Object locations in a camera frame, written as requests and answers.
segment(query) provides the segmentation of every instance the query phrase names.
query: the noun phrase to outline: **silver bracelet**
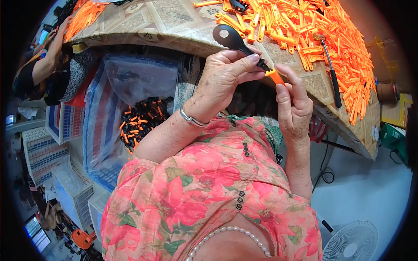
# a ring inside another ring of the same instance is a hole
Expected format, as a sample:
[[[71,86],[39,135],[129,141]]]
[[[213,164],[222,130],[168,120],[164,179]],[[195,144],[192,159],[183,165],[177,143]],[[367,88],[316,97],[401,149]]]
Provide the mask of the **silver bracelet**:
[[[199,122],[199,121],[197,121],[195,118],[193,118],[193,117],[189,117],[189,116],[187,116],[185,113],[184,113],[184,111],[183,111],[183,105],[180,107],[180,115],[188,122],[188,123],[192,123],[192,124],[194,124],[194,125],[196,125],[196,126],[199,126],[199,127],[202,127],[202,128],[204,128],[204,127],[206,127],[209,123],[201,123],[201,122]]]

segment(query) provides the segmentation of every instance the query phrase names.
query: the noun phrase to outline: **white fan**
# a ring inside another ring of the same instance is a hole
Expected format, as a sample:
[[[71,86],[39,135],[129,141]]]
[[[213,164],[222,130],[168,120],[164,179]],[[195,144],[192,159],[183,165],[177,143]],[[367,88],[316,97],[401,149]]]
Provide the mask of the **white fan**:
[[[326,244],[323,261],[369,261],[377,246],[376,226],[368,220],[357,220],[338,232]]]

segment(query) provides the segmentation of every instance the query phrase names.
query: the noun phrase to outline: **orange chair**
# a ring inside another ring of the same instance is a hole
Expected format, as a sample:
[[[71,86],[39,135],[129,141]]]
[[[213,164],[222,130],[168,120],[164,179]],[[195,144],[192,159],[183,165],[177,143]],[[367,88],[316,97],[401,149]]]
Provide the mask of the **orange chair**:
[[[73,241],[81,249],[88,249],[93,241],[97,238],[96,233],[93,231],[90,235],[86,232],[83,232],[81,229],[76,229],[71,234]]]
[[[97,69],[99,66],[92,66],[90,69],[89,74],[87,75],[84,82],[81,84],[80,88],[78,89],[76,95],[74,95],[74,98],[70,101],[64,102],[64,104],[74,107],[85,107],[86,103],[84,102],[84,96],[86,94],[86,90],[89,87],[90,83],[92,82],[94,76],[96,75]]]

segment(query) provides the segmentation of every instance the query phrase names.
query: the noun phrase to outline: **pearl necklace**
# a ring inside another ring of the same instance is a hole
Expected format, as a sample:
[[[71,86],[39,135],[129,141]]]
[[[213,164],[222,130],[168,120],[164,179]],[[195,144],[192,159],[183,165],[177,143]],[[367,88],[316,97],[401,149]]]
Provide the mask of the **pearl necklace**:
[[[205,236],[203,238],[203,240],[200,241],[197,244],[197,246],[195,246],[193,248],[193,250],[190,252],[189,256],[186,258],[186,261],[192,261],[193,260],[193,257],[196,256],[196,252],[205,243],[205,241],[208,241],[209,238],[213,237],[215,234],[219,234],[220,232],[223,232],[223,231],[226,231],[226,230],[234,230],[234,231],[239,231],[241,233],[244,233],[245,235],[247,235],[251,239],[253,239],[255,243],[257,243],[257,245],[261,248],[261,250],[264,252],[266,257],[271,257],[270,252],[267,250],[267,248],[262,243],[260,243],[260,240],[258,238],[256,238],[255,235],[252,234],[250,231],[248,231],[244,228],[240,228],[239,226],[227,226],[227,227],[224,226],[224,227],[215,229],[214,231],[210,232],[207,236]]]

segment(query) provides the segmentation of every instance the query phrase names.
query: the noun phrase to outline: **white plastic crate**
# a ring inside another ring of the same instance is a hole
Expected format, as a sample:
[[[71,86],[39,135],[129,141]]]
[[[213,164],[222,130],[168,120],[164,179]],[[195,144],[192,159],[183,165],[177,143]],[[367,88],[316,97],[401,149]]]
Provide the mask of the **white plastic crate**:
[[[22,139],[29,175],[38,187],[52,177],[54,163],[69,153],[68,144],[59,145],[45,127],[22,132]]]
[[[107,191],[103,193],[96,192],[88,201],[93,228],[94,228],[94,231],[96,232],[97,239],[99,239],[100,242],[102,241],[102,236],[100,234],[100,225],[102,221],[102,215],[103,215],[103,211],[105,210],[105,207],[109,198],[110,198],[110,193]]]
[[[69,171],[67,169],[60,169],[58,173],[54,173],[54,187],[64,212],[85,231],[92,223],[87,201],[94,194],[94,186],[73,162],[71,169],[73,173],[62,172]]]
[[[58,144],[83,135],[84,112],[82,107],[60,103],[46,107],[45,127]]]

